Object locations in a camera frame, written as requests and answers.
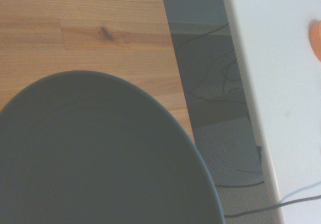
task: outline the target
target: wooden table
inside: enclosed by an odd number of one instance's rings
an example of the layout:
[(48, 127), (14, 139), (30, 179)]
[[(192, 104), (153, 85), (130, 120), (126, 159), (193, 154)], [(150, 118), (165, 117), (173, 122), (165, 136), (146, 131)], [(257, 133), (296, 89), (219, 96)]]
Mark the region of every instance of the wooden table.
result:
[(193, 140), (163, 0), (0, 0), (0, 109), (36, 80), (70, 70), (135, 84)]

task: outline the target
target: orange object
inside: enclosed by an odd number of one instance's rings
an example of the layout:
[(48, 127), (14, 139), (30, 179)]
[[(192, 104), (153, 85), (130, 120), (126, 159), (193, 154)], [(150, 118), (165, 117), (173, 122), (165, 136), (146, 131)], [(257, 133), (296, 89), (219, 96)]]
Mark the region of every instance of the orange object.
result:
[(310, 43), (316, 57), (321, 61), (321, 21), (311, 26)]

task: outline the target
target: cable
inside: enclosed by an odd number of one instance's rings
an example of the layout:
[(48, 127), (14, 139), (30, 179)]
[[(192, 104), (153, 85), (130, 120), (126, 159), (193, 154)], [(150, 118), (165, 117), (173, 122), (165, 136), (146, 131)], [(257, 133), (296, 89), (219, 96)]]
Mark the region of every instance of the cable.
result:
[(222, 75), (224, 77), (224, 81), (223, 81), (223, 85), (222, 85), (222, 93), (223, 94), (225, 94), (225, 84), (226, 84), (226, 80), (227, 80), (227, 78), (226, 78), (226, 76), (224, 74), (224, 70), (227, 69), (227, 73), (228, 73), (228, 71), (230, 70), (230, 67), (235, 63), (237, 63), (236, 59), (234, 59), (232, 62), (230, 62), (227, 66), (223, 67), (222, 70), (221, 70), (221, 73), (222, 73)]
[(236, 170), (244, 173), (262, 174), (262, 172), (258, 172), (258, 171), (247, 171), (247, 170), (239, 170), (239, 169), (236, 169)]
[(226, 66), (226, 67), (224, 67), (224, 68), (222, 69), (222, 75), (223, 75), (223, 77), (226, 78), (227, 80), (231, 81), (231, 82), (242, 81), (241, 78), (233, 79), (233, 78), (229, 78), (229, 77), (227, 76), (228, 73), (229, 73), (230, 67), (231, 67), (232, 65), (236, 64), (236, 63), (237, 63), (237, 61), (236, 61), (236, 62), (233, 61), (233, 62), (231, 62), (228, 66)]
[(311, 200), (318, 200), (318, 199), (321, 199), (321, 195), (302, 198), (302, 199), (297, 199), (297, 200), (291, 200), (291, 201), (287, 201), (287, 202), (284, 202), (284, 203), (281, 203), (281, 204), (271, 205), (271, 206), (268, 206), (268, 207), (265, 207), (265, 208), (261, 208), (261, 209), (256, 209), (256, 210), (249, 210), (249, 211), (241, 212), (241, 213), (238, 213), (238, 214), (224, 215), (224, 217), (225, 218), (237, 218), (237, 217), (244, 216), (244, 215), (260, 213), (260, 212), (273, 210), (273, 209), (278, 209), (278, 208), (280, 208), (282, 206), (286, 206), (286, 205), (291, 205), (291, 204), (295, 204), (295, 203), (299, 203), (299, 202), (305, 202), (305, 201), (311, 201)]
[(198, 39), (198, 38), (200, 38), (200, 37), (209, 35), (209, 34), (211, 34), (211, 33), (218, 32), (219, 30), (223, 29), (223, 28), (226, 27), (227, 25), (229, 25), (229, 23), (226, 23), (225, 25), (223, 25), (223, 26), (221, 26), (221, 27), (219, 27), (219, 28), (217, 28), (217, 29), (215, 29), (215, 30), (212, 30), (212, 31), (210, 31), (210, 32), (207, 32), (207, 33), (198, 35), (198, 36), (196, 36), (196, 37), (190, 38), (190, 39), (188, 39), (188, 40), (180, 43), (180, 44), (178, 45), (178, 47), (176, 48), (176, 50), (175, 50), (175, 55), (177, 55), (177, 52), (179, 51), (179, 49), (181, 48), (182, 45), (184, 45), (184, 44), (186, 44), (186, 43), (188, 43), (188, 42), (190, 42), (190, 41), (192, 41), (192, 40)]
[(190, 94), (191, 96), (193, 96), (194, 98), (196, 99), (202, 99), (202, 100), (205, 100), (207, 102), (232, 102), (232, 103), (241, 103), (241, 104), (246, 104), (246, 102), (242, 102), (242, 101), (235, 101), (235, 100), (212, 100), (212, 99), (208, 99), (208, 98), (205, 98), (205, 97), (201, 97), (201, 96), (197, 96), (195, 94), (193, 94), (192, 92), (188, 92), (188, 94)]
[(215, 185), (215, 187), (220, 187), (220, 188), (247, 188), (247, 187), (253, 187), (257, 185), (264, 184), (264, 181), (254, 183), (254, 184), (249, 184), (249, 185)]
[(236, 91), (236, 90), (239, 90), (239, 89), (242, 89), (242, 88), (241, 87), (235, 87), (235, 88), (232, 88), (232, 89), (228, 90), (227, 93), (233, 92), (233, 91)]
[(204, 82), (204, 80), (205, 80), (208, 72), (210, 71), (210, 69), (212, 68), (212, 66), (214, 65), (214, 63), (215, 63), (217, 60), (219, 60), (221, 57), (224, 57), (225, 55), (227, 55), (227, 54), (229, 54), (229, 53), (231, 53), (231, 52), (234, 52), (234, 49), (232, 49), (231, 51), (228, 51), (228, 52), (222, 54), (221, 56), (215, 58), (214, 61), (211, 63), (211, 65), (206, 69), (206, 72), (205, 72), (202, 80), (196, 85), (196, 87), (194, 87), (194, 88), (191, 89), (191, 90), (188, 90), (187, 92), (193, 92), (194, 90), (196, 90), (196, 89)]

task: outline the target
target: floor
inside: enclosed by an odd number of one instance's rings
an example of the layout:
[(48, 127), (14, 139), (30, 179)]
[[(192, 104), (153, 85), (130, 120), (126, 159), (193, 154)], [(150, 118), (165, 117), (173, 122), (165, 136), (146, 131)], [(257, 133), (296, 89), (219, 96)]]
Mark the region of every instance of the floor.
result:
[[(195, 35), (172, 34), (176, 57), (188, 108), (196, 96), (213, 98), (242, 88), (231, 36), (204, 36), (180, 48), (181, 42)], [(222, 68), (230, 64), (224, 85)], [(247, 117), (193, 129), (196, 146), (211, 173), (215, 185), (248, 185), (264, 181), (251, 124)], [(224, 214), (235, 214), (268, 206), (265, 184), (247, 188), (217, 187)], [(227, 218), (227, 224), (270, 224), (271, 213), (262, 212), (239, 218)]]

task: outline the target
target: white desk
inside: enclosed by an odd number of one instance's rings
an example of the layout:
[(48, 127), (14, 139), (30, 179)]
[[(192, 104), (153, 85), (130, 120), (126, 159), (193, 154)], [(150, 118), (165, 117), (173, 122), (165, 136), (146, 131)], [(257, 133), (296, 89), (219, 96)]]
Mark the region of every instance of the white desk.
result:
[[(308, 29), (321, 0), (224, 2), (271, 204), (320, 195), (321, 62)], [(320, 224), (321, 200), (273, 214), (275, 223)]]

